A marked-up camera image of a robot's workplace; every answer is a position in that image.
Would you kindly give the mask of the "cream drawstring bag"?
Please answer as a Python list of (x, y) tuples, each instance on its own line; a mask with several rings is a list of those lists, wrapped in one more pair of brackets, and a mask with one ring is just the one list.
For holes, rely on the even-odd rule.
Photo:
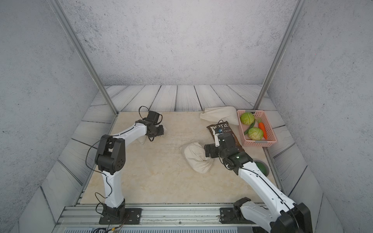
[(204, 148), (198, 142), (183, 145), (180, 151), (190, 167), (198, 173), (208, 173), (213, 166), (214, 160), (206, 157)]
[(147, 135), (141, 136), (137, 139), (137, 142), (139, 142), (141, 145), (143, 145), (146, 141), (146, 139), (149, 139), (151, 142), (154, 141), (155, 137), (163, 136), (165, 134), (165, 129), (163, 125), (158, 126), (151, 126), (147, 130)]
[(227, 121), (230, 125), (239, 125), (237, 111), (232, 106), (206, 108), (204, 112), (200, 114), (200, 119), (209, 122), (218, 122), (222, 120), (223, 122)]

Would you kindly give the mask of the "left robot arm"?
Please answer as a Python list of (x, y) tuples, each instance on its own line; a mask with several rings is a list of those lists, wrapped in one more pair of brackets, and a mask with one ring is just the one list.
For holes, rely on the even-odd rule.
[(124, 221), (125, 198), (121, 188), (121, 170), (126, 162), (126, 147), (143, 136), (153, 141), (155, 137), (164, 135), (162, 120), (160, 113), (148, 110), (148, 115), (141, 117), (133, 126), (115, 135), (103, 135), (96, 142), (96, 172), (103, 176), (105, 186), (105, 195), (102, 196), (105, 201), (99, 201), (103, 207), (101, 224)]

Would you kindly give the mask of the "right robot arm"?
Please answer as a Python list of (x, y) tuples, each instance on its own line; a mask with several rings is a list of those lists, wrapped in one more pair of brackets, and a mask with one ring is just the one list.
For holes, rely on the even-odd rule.
[(234, 203), (234, 218), (251, 221), (269, 233), (311, 233), (311, 213), (281, 192), (259, 169), (244, 150), (236, 145), (230, 133), (214, 133), (214, 143), (204, 146), (206, 157), (219, 158), (230, 171), (248, 183), (264, 201), (263, 208), (249, 198)]

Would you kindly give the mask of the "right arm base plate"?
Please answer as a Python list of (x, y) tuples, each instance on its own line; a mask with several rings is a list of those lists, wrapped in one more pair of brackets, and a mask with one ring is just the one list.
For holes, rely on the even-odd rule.
[(254, 224), (254, 222), (245, 219), (235, 207), (220, 208), (221, 224)]

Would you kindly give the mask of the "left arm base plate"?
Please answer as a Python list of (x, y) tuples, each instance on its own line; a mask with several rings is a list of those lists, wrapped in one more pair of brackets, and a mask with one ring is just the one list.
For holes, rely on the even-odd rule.
[(141, 219), (141, 208), (106, 208), (100, 217), (100, 225), (139, 225)]

